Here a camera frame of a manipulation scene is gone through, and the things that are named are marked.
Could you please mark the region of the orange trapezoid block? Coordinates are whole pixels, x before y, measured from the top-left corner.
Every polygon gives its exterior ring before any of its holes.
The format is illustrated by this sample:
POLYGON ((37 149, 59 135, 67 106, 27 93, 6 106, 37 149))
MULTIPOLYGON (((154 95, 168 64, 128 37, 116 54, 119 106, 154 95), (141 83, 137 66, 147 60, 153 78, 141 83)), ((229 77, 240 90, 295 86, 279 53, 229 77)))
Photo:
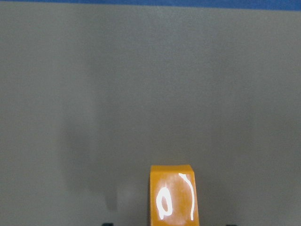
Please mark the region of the orange trapezoid block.
POLYGON ((152 165, 150 169, 150 225, 198 226, 198 200, 192 167, 152 165))

